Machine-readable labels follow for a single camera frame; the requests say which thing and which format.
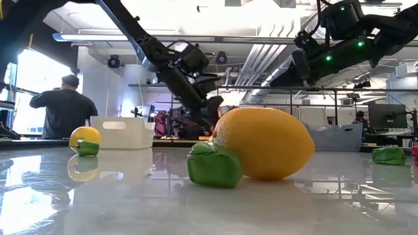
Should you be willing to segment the yellow toy lemon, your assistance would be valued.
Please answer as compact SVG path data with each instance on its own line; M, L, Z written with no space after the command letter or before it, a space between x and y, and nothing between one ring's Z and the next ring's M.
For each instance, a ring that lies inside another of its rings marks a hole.
M93 127L79 127L75 129L69 138L69 147L73 150L77 150L78 141L86 140L89 142L101 143L101 135L99 131Z

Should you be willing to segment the colourful patterned tapestry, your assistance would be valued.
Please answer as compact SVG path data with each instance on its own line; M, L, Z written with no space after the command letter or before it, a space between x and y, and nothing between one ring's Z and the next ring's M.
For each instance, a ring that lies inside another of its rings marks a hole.
M189 122L190 115L184 107L170 110L158 110L155 113L154 138L158 139L193 139L192 124Z

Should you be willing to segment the white plastic basket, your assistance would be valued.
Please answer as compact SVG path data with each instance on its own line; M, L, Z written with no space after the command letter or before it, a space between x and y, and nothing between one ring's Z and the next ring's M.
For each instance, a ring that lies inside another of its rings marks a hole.
M91 124L101 135L100 149L134 150L153 145L155 123L142 118L94 116Z

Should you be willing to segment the black table frame rail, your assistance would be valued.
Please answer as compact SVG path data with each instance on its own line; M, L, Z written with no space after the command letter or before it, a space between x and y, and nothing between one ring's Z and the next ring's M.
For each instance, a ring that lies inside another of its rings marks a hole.
M190 148L198 143L197 140L154 140L152 147L154 148ZM68 140L2 140L0 141L0 150L16 150L16 149L39 149L39 148L67 148ZM363 152L371 153L374 149L381 146L360 146L359 149L327 149L316 147L317 151L344 151L344 152Z

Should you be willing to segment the black overhead frame bar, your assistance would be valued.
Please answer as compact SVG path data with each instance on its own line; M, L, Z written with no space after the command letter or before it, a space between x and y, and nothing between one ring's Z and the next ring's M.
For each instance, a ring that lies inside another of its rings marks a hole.
M233 37L233 36L198 36L198 35L156 35L161 42L186 40L193 43L215 44L293 44L292 38L278 37ZM125 42L125 35L82 35L54 33L52 38L58 42Z

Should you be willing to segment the grey plastic basket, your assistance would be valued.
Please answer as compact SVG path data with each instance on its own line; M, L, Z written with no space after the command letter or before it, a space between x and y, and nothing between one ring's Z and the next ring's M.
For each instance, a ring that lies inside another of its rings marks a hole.
M304 123L316 151L360 152L362 124L309 126Z

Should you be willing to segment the black diagonal frame strut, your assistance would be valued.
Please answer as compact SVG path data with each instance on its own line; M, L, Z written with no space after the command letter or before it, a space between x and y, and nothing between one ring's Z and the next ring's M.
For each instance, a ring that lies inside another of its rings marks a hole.
M0 110L0 138L5 137L12 140L19 140L21 136L7 127L7 117L8 111Z

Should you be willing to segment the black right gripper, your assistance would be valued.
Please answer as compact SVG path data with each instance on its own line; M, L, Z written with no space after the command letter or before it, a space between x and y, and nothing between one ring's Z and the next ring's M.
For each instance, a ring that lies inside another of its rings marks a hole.
M330 54L319 54L310 59L303 50L292 52L292 63L273 76L271 87L304 87L330 74Z

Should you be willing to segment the black pipe rack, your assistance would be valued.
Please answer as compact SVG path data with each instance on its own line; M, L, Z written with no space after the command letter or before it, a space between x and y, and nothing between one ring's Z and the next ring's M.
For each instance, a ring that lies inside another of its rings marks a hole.
M418 96L418 89L219 86L208 94L215 95L223 97L224 106L288 106L290 110L301 106L329 107L337 114L340 107L358 108L380 100L405 105L396 96Z

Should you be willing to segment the black computer monitor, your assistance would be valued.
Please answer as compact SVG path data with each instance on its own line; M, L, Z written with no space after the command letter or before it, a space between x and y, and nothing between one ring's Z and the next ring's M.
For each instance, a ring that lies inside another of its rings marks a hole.
M401 129L408 126L406 107L401 104L369 104L369 124L374 129Z

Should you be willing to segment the white air conditioner unit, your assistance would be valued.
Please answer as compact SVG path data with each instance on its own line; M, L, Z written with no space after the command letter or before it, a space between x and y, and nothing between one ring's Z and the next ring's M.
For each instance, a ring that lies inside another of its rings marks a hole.
M395 67L395 76L397 78L407 78L418 75L418 61L410 61L399 64Z

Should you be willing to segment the black window frame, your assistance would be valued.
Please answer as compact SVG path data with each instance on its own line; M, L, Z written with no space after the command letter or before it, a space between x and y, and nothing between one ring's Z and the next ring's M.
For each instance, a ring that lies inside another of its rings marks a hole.
M7 110L7 127L12 130L14 115L16 111L16 74L17 65L9 63L4 76L4 88L0 91L0 110Z

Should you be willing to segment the green toy bell pepper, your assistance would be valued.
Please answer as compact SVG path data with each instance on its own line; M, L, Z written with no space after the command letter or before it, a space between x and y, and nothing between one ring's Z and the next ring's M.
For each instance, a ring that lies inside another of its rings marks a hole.
M207 141L194 144L187 155L189 179L197 184L217 188L234 188L242 179L237 154Z
M79 140L77 142L76 152L79 157L96 156L99 152L99 143L87 140Z
M372 160L376 164L404 166L406 155L399 147L378 148L372 151Z

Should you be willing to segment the orange-yellow toy lemon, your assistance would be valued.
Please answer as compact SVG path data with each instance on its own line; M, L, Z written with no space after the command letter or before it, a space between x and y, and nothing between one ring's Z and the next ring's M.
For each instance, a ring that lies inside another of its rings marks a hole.
M275 108L241 107L223 114L214 142L236 153L243 175L255 180L281 180L298 172L315 153L305 125Z

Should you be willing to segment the silver ventilation ducts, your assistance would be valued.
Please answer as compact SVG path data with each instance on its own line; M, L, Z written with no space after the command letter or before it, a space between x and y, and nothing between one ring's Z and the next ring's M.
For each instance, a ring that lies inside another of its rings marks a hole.
M238 73L235 86L252 86L286 49L285 44L255 44Z

